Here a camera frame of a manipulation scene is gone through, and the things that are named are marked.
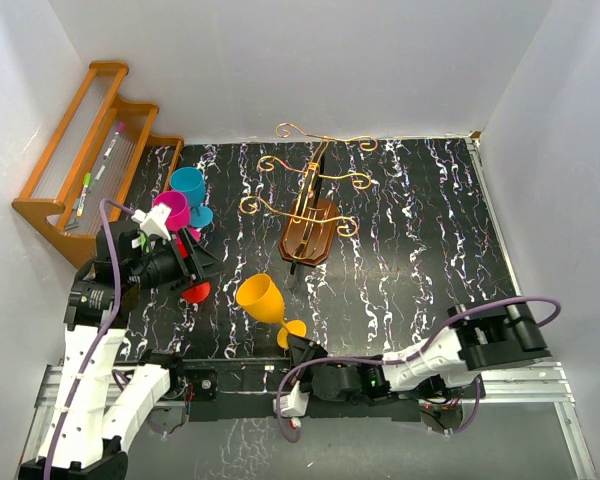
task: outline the marker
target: marker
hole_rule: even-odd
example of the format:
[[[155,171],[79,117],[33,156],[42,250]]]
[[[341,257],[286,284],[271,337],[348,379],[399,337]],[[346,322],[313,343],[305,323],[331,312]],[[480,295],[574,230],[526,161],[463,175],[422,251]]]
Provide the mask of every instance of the marker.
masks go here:
[[[116,140],[118,140],[118,137],[120,136],[123,130],[124,123],[121,122],[120,125],[118,125],[118,128],[116,128],[116,133],[113,135],[113,138],[111,139],[111,143],[107,147],[107,150],[104,152],[104,155],[102,155],[102,166],[100,167],[100,170],[98,170],[98,173],[96,173],[96,177],[93,181],[93,186],[95,186],[98,180],[100,180],[104,169],[107,168],[107,160],[109,159],[109,155],[111,155],[111,150],[113,150],[113,146],[116,144]]]
[[[91,174],[87,173],[82,181],[82,193],[80,194],[80,201],[78,202],[78,211],[76,216],[81,217],[82,211],[84,210],[84,201],[87,198],[87,191],[89,190],[89,183],[91,183]]]

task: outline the white wall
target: white wall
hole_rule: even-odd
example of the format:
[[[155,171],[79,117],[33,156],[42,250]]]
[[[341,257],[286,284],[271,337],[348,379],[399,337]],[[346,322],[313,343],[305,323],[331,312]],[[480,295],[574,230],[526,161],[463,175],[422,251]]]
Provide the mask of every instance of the white wall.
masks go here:
[[[0,479],[13,478],[74,269],[11,208],[86,68],[46,1],[0,0]]]
[[[193,142],[280,122],[349,136],[483,130],[550,0],[51,0],[83,62]]]
[[[600,473],[600,1],[552,7],[482,158],[524,292],[564,303],[545,335]]]

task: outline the yellow goblet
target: yellow goblet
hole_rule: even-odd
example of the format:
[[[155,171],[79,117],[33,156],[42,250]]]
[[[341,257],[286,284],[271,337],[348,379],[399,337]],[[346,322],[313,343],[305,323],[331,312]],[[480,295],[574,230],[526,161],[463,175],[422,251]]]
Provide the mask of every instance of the yellow goblet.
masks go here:
[[[258,322],[279,324],[282,328],[278,332],[277,340],[282,348],[289,348],[289,333],[299,337],[307,334],[307,326],[302,320],[284,321],[284,299],[266,273],[247,278],[238,288],[236,302]]]

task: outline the wooden shelf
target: wooden shelf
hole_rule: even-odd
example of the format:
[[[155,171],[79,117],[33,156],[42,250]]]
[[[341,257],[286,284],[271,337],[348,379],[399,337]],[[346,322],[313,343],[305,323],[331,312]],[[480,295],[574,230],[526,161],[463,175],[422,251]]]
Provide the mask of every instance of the wooden shelf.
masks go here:
[[[173,145],[176,152],[169,169],[175,168],[184,141],[181,137],[153,135],[151,128],[159,108],[153,103],[129,101],[118,94],[129,69],[123,62],[92,62],[84,81],[60,120],[33,173],[12,205],[67,260],[80,267],[95,252],[95,235],[101,220],[102,198],[124,203],[146,146]],[[92,178],[103,164],[103,154],[118,126],[106,168],[86,196],[81,217],[75,206],[83,179]],[[110,221],[120,212],[109,209]]]

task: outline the marble tabletop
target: marble tabletop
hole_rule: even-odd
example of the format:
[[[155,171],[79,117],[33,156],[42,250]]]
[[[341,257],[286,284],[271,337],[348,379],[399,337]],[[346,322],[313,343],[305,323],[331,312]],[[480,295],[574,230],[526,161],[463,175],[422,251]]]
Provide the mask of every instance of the marble tabletop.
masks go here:
[[[225,272],[199,305],[166,288],[144,291],[119,360],[136,360],[147,348],[185,358],[282,356],[276,327],[255,322],[235,302],[240,284],[258,272],[280,288],[286,318],[304,320],[308,337],[341,355],[405,348],[426,338],[453,304],[515,293],[464,139],[383,140],[371,153],[358,143],[332,144],[326,174],[356,170],[373,179],[363,191],[350,180],[323,182],[322,196],[360,228],[351,238],[336,237],[326,262],[290,276],[290,264],[278,252],[286,219],[266,210],[245,215],[238,204],[245,195],[260,195],[288,210],[301,176],[280,166],[258,171],[258,159],[276,155],[302,169],[317,145],[182,150],[178,166],[204,172],[215,217],[202,231],[202,244],[224,262]],[[153,148],[145,155],[127,197],[127,205],[143,209],[162,191],[173,151]]]

